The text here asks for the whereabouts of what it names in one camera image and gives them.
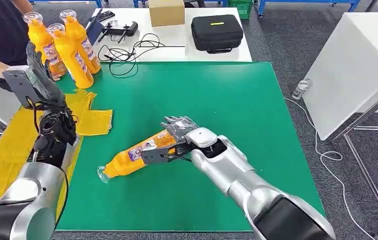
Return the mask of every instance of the yellow cloth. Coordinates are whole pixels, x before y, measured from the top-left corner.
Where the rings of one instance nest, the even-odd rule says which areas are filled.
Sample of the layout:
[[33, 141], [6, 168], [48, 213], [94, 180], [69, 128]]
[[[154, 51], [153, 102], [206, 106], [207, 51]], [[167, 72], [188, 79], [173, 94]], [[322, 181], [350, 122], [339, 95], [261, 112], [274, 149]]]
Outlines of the yellow cloth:
[[[90, 110], [93, 92], [78, 90], [73, 94], [66, 94], [68, 107], [77, 120], [77, 142], [71, 165], [67, 169], [67, 176], [71, 182], [72, 173], [80, 152], [82, 136], [107, 134], [111, 127], [112, 110]], [[0, 137], [0, 197], [17, 177], [22, 165], [34, 145], [37, 132], [33, 123], [33, 111], [20, 108], [10, 121], [3, 135]], [[58, 213], [64, 202], [65, 184], [62, 187], [58, 203]]]

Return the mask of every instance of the orange juice bottle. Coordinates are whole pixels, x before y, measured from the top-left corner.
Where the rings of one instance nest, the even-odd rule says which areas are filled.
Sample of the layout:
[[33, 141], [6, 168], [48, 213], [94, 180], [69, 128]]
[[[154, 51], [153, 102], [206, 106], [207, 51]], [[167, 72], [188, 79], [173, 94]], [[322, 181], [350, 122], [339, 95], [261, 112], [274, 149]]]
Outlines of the orange juice bottle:
[[86, 89], [93, 85], [93, 76], [89, 72], [83, 58], [77, 51], [74, 42], [65, 34], [65, 26], [55, 23], [47, 28], [47, 31], [55, 40], [56, 49], [65, 63], [75, 85], [80, 89]]
[[175, 143], [174, 138], [166, 130], [163, 130], [143, 142], [118, 153], [106, 166], [98, 167], [97, 174], [104, 183], [116, 176], [128, 175], [146, 165], [143, 162], [141, 150], [161, 148]]
[[28, 36], [36, 46], [36, 51], [42, 53], [42, 61], [49, 60], [49, 68], [53, 80], [59, 80], [66, 72], [64, 62], [56, 51], [52, 36], [47, 33], [40, 13], [32, 11], [24, 15], [24, 21], [28, 23]]
[[92, 74], [97, 73], [100, 70], [100, 61], [87, 38], [86, 29], [77, 21], [77, 14], [73, 10], [64, 10], [59, 16], [65, 22], [67, 35], [75, 42], [77, 50], [89, 67], [90, 72]]

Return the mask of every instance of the white cable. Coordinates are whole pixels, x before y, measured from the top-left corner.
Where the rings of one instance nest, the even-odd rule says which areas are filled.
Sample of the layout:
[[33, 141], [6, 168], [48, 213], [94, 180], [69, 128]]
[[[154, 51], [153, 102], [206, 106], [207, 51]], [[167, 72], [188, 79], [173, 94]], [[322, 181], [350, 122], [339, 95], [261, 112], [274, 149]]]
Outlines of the white cable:
[[[351, 218], [351, 220], [354, 222], [354, 224], [361, 230], [363, 231], [363, 233], [365, 233], [369, 238], [375, 240], [370, 234], [368, 234], [354, 219], [354, 217], [352, 216], [351, 214], [351, 211], [349, 210], [349, 207], [348, 207], [348, 203], [346, 202], [346, 197], [345, 197], [345, 184], [343, 184], [343, 182], [338, 178], [336, 177], [335, 174], [332, 173], [332, 171], [326, 166], [326, 164], [324, 164], [324, 161], [323, 161], [323, 157], [324, 158], [327, 158], [327, 159], [330, 159], [330, 160], [333, 160], [333, 161], [342, 161], [342, 154], [336, 152], [336, 151], [327, 151], [327, 152], [324, 152], [324, 153], [320, 153], [317, 149], [317, 129], [315, 129], [315, 126], [314, 124], [312, 124], [312, 121], [309, 119], [308, 117], [308, 113], [307, 111], [301, 107], [301, 105], [299, 105], [298, 103], [296, 103], [295, 101], [291, 100], [291, 99], [288, 99], [288, 98], [285, 98], [285, 100], [293, 103], [293, 104], [296, 104], [298, 107], [300, 107], [304, 113], [305, 113], [305, 116], [307, 117], [307, 120], [309, 122], [309, 124], [311, 125], [311, 127], [314, 128], [315, 130], [315, 152], [318, 153], [320, 155], [320, 162], [321, 164], [323, 164], [323, 166], [326, 168], [326, 170], [338, 181], [340, 182], [340, 184], [342, 185], [342, 196], [343, 196], [343, 202], [345, 203], [345, 207], [346, 207], [346, 210], [348, 211], [348, 214], [349, 214], [349, 217]], [[336, 155], [339, 155], [339, 158], [334, 158], [334, 157], [331, 157], [329, 156], [328, 154], [336, 154]]]

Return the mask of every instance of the green tabletop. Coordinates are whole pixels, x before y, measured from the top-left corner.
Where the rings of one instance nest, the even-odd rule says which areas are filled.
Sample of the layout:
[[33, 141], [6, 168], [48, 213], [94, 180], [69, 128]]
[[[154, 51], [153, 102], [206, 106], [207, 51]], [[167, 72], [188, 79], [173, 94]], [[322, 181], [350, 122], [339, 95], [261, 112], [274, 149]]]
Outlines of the green tabletop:
[[[250, 230], [232, 199], [186, 161], [100, 181], [96, 168], [161, 131], [163, 116], [187, 115], [225, 135], [261, 177], [324, 214], [270, 63], [150, 62], [138, 68], [115, 78], [103, 65], [88, 89], [98, 94], [92, 109], [113, 109], [112, 129], [84, 138], [59, 230]], [[66, 93], [76, 88], [69, 77], [58, 84]]]

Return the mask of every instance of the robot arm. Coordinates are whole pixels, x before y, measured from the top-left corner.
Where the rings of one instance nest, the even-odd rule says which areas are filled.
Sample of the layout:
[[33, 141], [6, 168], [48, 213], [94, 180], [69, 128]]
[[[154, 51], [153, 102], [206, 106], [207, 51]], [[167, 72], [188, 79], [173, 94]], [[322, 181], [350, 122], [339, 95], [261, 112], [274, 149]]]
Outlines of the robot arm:
[[0, 240], [49, 240], [56, 227], [56, 209], [65, 170], [77, 140], [65, 95], [53, 82], [30, 43], [28, 65], [3, 75], [22, 105], [44, 114], [27, 163], [0, 199]]
[[[179, 146], [186, 146], [183, 154], [190, 151], [192, 163], [243, 210], [257, 239], [335, 239], [332, 226], [317, 210], [262, 179], [228, 138], [198, 127], [188, 117], [166, 117], [166, 121], [162, 125]], [[150, 158], [155, 151], [163, 149], [142, 151], [142, 157]]]

